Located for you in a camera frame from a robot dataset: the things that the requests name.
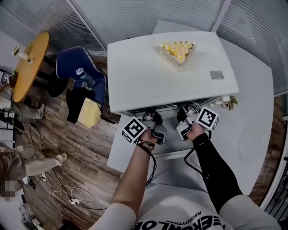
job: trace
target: black arm sleeve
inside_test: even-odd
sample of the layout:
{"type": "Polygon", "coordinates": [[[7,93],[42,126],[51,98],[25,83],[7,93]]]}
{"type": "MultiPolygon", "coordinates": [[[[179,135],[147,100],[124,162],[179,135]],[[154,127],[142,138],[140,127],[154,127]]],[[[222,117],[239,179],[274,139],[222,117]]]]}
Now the black arm sleeve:
{"type": "Polygon", "coordinates": [[[237,179],[220,157],[207,134],[201,134],[193,141],[200,162],[203,180],[213,205],[219,213],[231,198],[242,195],[237,179]]]}

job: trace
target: yellow table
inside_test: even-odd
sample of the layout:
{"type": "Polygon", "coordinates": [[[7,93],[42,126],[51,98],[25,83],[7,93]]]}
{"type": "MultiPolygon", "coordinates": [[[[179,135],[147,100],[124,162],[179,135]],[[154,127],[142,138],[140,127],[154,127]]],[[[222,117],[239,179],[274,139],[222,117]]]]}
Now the yellow table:
{"type": "Polygon", "coordinates": [[[29,64],[27,60],[20,59],[16,67],[18,72],[17,81],[13,92],[13,101],[19,102],[24,99],[29,91],[37,73],[40,69],[41,63],[46,55],[49,45],[49,34],[43,32],[38,35],[25,49],[33,63],[29,64]]]}

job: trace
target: water bottle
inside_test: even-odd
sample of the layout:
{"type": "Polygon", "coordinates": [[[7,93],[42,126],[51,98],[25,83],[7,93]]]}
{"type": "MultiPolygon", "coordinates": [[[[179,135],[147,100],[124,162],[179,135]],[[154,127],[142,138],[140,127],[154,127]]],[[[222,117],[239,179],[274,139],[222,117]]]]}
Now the water bottle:
{"type": "Polygon", "coordinates": [[[95,85],[95,80],[87,74],[83,68],[79,68],[76,70],[76,74],[87,83],[87,85],[91,88],[95,85]]]}

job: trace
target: yellow paper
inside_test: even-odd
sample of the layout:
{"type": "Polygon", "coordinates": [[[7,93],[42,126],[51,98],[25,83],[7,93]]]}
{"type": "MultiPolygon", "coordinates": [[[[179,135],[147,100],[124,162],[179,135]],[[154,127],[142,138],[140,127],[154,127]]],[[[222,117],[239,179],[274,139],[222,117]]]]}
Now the yellow paper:
{"type": "Polygon", "coordinates": [[[85,98],[85,101],[82,105],[78,121],[84,124],[85,126],[91,128],[96,125],[101,120],[101,111],[96,102],[85,98]]]}

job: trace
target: label sticker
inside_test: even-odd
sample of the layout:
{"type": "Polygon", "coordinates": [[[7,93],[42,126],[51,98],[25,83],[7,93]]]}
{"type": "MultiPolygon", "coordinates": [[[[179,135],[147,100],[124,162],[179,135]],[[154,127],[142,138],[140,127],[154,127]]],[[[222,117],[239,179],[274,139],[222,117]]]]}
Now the label sticker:
{"type": "Polygon", "coordinates": [[[224,79],[223,71],[210,71],[212,80],[224,79]]]}

